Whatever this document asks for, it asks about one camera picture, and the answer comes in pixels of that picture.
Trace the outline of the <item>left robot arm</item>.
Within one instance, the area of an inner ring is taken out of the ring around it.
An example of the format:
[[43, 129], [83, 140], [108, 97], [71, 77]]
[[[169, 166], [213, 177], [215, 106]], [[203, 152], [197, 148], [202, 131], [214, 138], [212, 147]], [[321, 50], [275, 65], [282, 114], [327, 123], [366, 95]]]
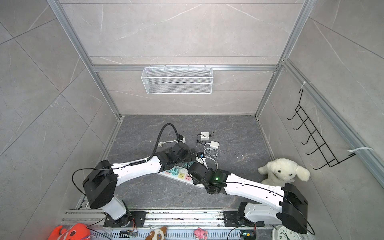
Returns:
[[[158, 152], [158, 144], [164, 129], [170, 126], [176, 134], [176, 143], [173, 147]], [[178, 164], [194, 162], [197, 152], [183, 142], [184, 137], [178, 134], [176, 127], [165, 124], [157, 137], [154, 150], [149, 157], [127, 163], [111, 164], [108, 160], [99, 162], [83, 181], [83, 190], [72, 182], [83, 195], [85, 195], [93, 210], [102, 210], [106, 214], [106, 227], [126, 227], [133, 223], [132, 214], [123, 200], [115, 195], [119, 185], [130, 180], [151, 174], [171, 170]]]

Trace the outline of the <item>white multicolour power strip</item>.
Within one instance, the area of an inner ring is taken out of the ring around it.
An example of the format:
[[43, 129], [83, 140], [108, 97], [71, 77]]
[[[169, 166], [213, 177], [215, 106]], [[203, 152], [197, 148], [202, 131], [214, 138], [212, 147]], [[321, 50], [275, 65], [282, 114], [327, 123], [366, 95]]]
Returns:
[[172, 175], [170, 173], [170, 170], [166, 170], [166, 171], [163, 171], [161, 173], [158, 173], [158, 175], [166, 177], [166, 178], [169, 178], [169, 179], [172, 179], [172, 180], [175, 180], [175, 181], [178, 181], [178, 182], [181, 182], [183, 184], [187, 184], [187, 185], [191, 185], [191, 186], [203, 189], [204, 186], [201, 185], [201, 184], [196, 184], [195, 185], [194, 182], [193, 182], [193, 179], [188, 174], [188, 167], [191, 164], [192, 163], [184, 163], [184, 165], [182, 165], [182, 166], [175, 166], [175, 167], [173, 167], [173, 168], [179, 169], [179, 175], [178, 176]]

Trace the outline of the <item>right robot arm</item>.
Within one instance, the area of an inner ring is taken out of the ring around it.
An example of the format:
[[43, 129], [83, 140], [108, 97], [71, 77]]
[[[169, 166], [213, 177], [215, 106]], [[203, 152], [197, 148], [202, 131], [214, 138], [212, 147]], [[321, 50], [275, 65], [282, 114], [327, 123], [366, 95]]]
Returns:
[[292, 185], [269, 186], [243, 179], [225, 170], [212, 170], [199, 162], [188, 168], [195, 185], [201, 184], [208, 194], [240, 196], [258, 202], [267, 209], [259, 214], [280, 221], [284, 227], [298, 234], [315, 234], [308, 221], [308, 201], [299, 189]]

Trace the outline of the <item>teal charger cube front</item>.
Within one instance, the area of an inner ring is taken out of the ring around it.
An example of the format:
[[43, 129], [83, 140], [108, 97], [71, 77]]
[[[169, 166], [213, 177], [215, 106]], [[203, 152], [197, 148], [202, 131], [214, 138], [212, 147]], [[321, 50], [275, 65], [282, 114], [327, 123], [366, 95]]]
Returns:
[[172, 169], [170, 170], [170, 173], [171, 173], [172, 175], [174, 175], [174, 176], [178, 176], [178, 175], [179, 175], [179, 169], [177, 169], [177, 168], [172, 168]]

